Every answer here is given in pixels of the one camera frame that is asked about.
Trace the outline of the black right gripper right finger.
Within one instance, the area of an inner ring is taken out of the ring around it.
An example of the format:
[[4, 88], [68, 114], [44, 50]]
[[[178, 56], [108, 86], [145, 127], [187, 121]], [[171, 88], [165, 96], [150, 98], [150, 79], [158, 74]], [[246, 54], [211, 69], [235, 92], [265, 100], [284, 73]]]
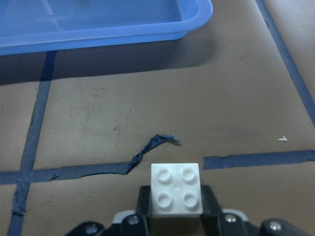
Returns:
[[204, 233], [206, 236], [219, 236], [218, 218], [222, 214], [222, 208], [210, 186], [201, 186], [201, 198], [203, 213], [200, 219]]

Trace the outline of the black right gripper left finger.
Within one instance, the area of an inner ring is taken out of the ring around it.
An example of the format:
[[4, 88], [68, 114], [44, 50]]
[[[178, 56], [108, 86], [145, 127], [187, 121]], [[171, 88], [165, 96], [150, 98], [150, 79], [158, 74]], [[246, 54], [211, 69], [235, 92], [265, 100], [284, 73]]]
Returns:
[[139, 223], [136, 224], [136, 236], [151, 235], [152, 197], [149, 185], [141, 186], [139, 190], [136, 215]]

